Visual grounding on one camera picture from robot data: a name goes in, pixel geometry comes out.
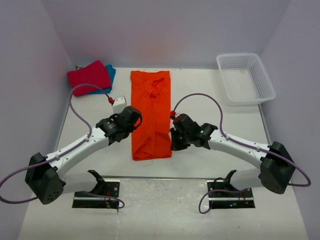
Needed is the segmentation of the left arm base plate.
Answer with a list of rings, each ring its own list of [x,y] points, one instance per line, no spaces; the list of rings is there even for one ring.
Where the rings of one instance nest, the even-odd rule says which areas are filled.
[[[94,188],[86,193],[78,191],[74,193],[72,208],[74,209],[122,209],[125,204],[119,200],[120,181],[105,179],[95,170],[88,171],[95,177]]]

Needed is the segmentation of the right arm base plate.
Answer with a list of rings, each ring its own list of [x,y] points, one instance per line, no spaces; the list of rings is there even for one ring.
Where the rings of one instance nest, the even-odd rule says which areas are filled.
[[[254,209],[255,202],[252,189],[242,193],[237,193],[237,189],[230,185],[229,181],[235,174],[236,170],[232,170],[228,175],[218,177],[207,181],[207,190],[219,190],[208,195],[209,208],[215,209]]]

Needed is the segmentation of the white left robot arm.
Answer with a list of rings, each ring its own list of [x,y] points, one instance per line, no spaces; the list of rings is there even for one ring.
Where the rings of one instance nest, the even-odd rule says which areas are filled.
[[[105,181],[100,174],[95,170],[76,175],[68,171],[98,150],[126,139],[142,121],[138,109],[126,106],[121,113],[100,120],[86,135],[61,150],[34,154],[25,175],[26,184],[43,205],[69,192],[101,198]]]

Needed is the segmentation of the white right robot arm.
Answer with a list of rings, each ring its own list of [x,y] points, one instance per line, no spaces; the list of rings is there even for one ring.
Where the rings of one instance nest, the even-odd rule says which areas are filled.
[[[232,170],[223,179],[220,189],[230,197],[241,190],[257,187],[282,195],[295,171],[293,160],[281,143],[258,144],[223,134],[217,126],[209,123],[198,125],[184,113],[173,120],[170,134],[173,151],[193,145],[229,154],[253,166],[249,170]]]

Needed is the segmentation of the orange t shirt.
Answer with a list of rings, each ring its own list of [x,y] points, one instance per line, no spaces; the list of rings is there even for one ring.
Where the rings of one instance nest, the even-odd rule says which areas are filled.
[[[131,134],[135,161],[170,158],[171,76],[169,71],[132,71],[131,105],[142,115],[141,125]]]

